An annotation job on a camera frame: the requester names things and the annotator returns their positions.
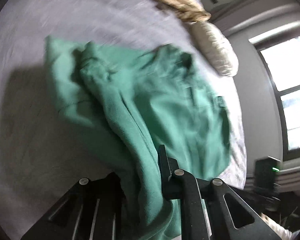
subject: mattress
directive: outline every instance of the mattress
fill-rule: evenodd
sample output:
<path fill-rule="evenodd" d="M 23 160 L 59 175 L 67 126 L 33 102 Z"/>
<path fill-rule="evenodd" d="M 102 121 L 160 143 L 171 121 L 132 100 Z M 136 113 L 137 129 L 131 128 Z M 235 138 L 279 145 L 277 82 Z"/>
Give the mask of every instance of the mattress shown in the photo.
<path fill-rule="evenodd" d="M 135 49 L 173 43 L 192 53 L 228 107 L 232 155 L 219 177 L 244 186 L 246 150 L 234 81 L 216 73 L 171 12 L 153 0 L 8 0 L 0 12 L 0 225 L 12 240 L 80 178 L 111 172 L 57 119 L 43 66 L 49 34 Z"/>

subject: pillow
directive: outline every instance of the pillow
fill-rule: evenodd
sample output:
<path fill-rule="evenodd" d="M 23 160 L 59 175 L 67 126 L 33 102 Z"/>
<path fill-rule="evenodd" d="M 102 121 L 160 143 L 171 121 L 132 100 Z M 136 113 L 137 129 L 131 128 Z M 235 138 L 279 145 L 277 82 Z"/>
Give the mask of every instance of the pillow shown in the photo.
<path fill-rule="evenodd" d="M 238 72 L 239 61 L 228 39 L 212 23 L 196 22 L 191 32 L 200 52 L 220 75 L 233 77 Z"/>

